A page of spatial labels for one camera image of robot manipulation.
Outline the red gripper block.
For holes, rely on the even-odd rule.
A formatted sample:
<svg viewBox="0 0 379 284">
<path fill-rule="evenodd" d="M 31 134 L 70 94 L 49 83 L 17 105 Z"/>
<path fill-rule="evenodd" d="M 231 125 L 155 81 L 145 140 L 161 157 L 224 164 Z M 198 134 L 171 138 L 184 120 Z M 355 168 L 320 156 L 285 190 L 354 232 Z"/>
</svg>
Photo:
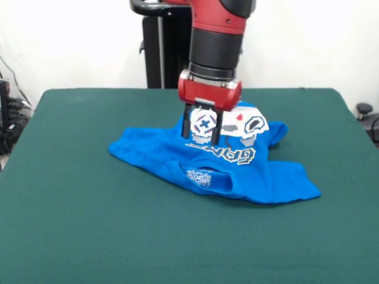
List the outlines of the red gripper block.
<svg viewBox="0 0 379 284">
<path fill-rule="evenodd" d="M 185 69 L 178 79 L 178 93 L 181 101 L 186 103 L 183 113 L 182 137 L 188 139 L 190 136 L 192 105 L 207 105 L 215 108 L 212 109 L 214 115 L 211 116 L 214 123 L 211 145 L 218 145 L 222 129 L 223 111 L 231 111 L 240 101 L 242 82 L 238 79 L 233 79 L 229 82 L 202 79 L 192 75 L 188 69 Z"/>
</svg>

